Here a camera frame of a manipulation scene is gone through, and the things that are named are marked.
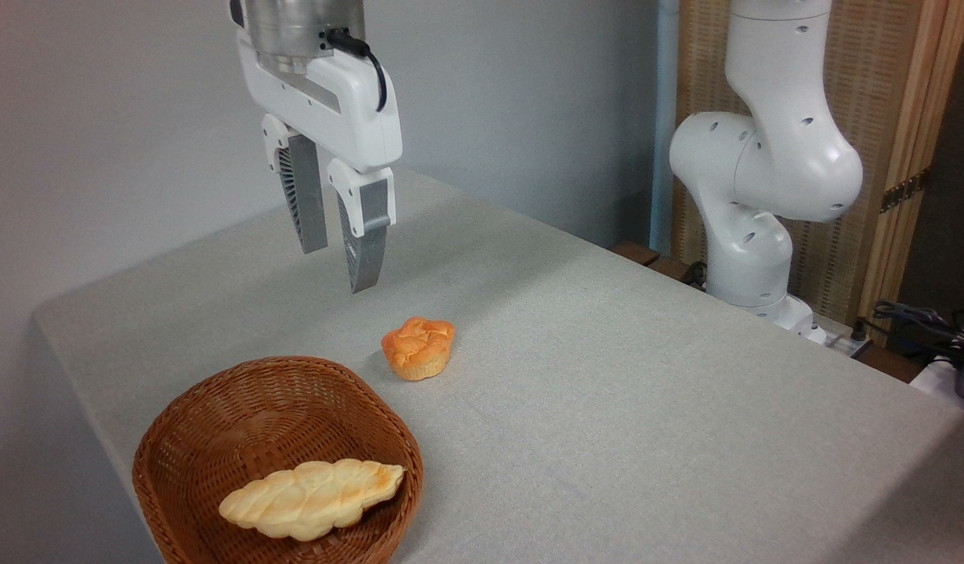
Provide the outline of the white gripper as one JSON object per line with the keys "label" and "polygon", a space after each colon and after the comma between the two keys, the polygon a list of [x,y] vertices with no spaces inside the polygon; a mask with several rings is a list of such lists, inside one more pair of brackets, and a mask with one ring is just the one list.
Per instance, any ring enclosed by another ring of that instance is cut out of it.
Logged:
{"label": "white gripper", "polygon": [[356,294],[375,286],[386,230],[397,221],[395,175],[388,167],[403,153],[395,93],[377,111],[375,68],[344,52],[310,60],[306,74],[288,74],[263,67],[246,34],[236,37],[236,46],[247,89],[267,112],[261,128],[268,165],[281,183],[303,253],[328,246],[318,144],[337,157],[329,161],[328,178],[341,215],[350,288]]}

